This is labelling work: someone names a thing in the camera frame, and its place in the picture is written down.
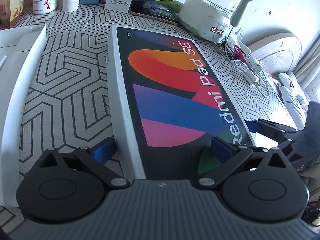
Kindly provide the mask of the white open box tray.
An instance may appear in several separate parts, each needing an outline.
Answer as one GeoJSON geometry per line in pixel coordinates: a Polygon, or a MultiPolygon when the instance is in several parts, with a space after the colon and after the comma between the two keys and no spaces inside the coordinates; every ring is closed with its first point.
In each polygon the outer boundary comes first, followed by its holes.
{"type": "Polygon", "coordinates": [[[20,132],[29,87],[47,43],[45,25],[1,31],[1,205],[17,207],[20,132]]]}

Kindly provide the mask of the white bed headboard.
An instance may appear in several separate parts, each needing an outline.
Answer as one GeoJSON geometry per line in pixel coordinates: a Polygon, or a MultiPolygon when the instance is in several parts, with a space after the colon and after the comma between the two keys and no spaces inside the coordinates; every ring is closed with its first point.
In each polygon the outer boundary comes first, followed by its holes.
{"type": "Polygon", "coordinates": [[[278,33],[248,46],[263,71],[274,76],[291,74],[302,54],[302,44],[293,33],[278,33]]]}

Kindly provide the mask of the white green electric kettle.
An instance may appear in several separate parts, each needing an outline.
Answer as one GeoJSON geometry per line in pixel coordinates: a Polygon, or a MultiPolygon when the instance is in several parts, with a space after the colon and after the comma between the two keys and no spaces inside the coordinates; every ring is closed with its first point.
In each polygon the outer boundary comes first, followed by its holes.
{"type": "Polygon", "coordinates": [[[237,27],[253,0],[186,0],[178,13],[180,24],[202,39],[219,43],[237,27]]]}

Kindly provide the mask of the snack bag with walnuts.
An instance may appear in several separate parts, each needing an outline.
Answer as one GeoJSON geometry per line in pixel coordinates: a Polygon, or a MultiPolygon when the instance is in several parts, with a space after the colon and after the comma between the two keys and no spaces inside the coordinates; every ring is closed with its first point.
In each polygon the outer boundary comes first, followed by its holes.
{"type": "Polygon", "coordinates": [[[24,0],[1,0],[0,6],[1,24],[5,27],[12,28],[18,16],[23,11],[24,0]]]}

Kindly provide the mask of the Redmi Pad SE box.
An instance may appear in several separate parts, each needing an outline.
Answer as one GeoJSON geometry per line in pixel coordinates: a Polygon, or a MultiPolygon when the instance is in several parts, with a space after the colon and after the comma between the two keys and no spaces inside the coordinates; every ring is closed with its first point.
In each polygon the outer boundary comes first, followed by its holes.
{"type": "Polygon", "coordinates": [[[231,95],[188,38],[113,25],[107,86],[113,135],[129,180],[196,176],[213,137],[254,144],[231,95]]]}

